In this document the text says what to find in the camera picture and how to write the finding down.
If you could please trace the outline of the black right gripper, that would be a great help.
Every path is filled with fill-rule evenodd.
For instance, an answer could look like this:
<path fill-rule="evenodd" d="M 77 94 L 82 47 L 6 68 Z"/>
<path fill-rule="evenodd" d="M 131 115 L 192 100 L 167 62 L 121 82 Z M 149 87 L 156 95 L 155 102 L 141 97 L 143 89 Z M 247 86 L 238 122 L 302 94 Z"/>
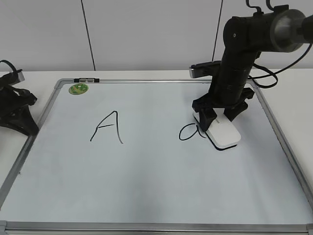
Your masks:
<path fill-rule="evenodd" d="M 224 108 L 224 115 L 229 121 L 233 121 L 240 113 L 248 108 L 246 99 L 252 99 L 254 91 L 251 88 L 221 87 L 210 88 L 192 103 L 195 112 L 199 112 L 199 124 L 203 132 L 206 132 L 211 123 L 217 118 L 213 108 Z"/>

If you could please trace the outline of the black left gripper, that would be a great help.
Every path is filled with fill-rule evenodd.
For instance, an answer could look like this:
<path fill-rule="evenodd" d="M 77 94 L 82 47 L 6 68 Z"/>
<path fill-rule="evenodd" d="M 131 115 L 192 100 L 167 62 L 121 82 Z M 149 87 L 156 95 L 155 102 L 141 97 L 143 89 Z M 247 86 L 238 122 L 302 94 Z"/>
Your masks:
<path fill-rule="evenodd" d="M 35 136 L 39 128 L 34 121 L 29 106 L 36 103 L 36 96 L 27 89 L 15 88 L 9 79 L 0 79 L 0 126 Z"/>

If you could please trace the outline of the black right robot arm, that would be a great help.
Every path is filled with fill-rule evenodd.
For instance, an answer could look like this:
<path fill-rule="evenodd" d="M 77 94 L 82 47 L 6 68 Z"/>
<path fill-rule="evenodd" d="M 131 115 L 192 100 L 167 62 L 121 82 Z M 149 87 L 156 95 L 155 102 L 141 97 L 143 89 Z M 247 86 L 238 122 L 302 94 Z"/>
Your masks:
<path fill-rule="evenodd" d="M 287 5 L 276 6 L 272 13 L 233 16 L 225 24 L 223 40 L 225 49 L 220 61 L 189 68 L 192 78 L 212 77 L 208 93 L 192 103 L 204 132 L 217 118 L 216 108 L 223 108 L 230 121 L 247 109 L 245 100 L 253 98 L 254 91 L 245 84 L 262 52 L 288 53 L 313 43 L 313 18 Z"/>

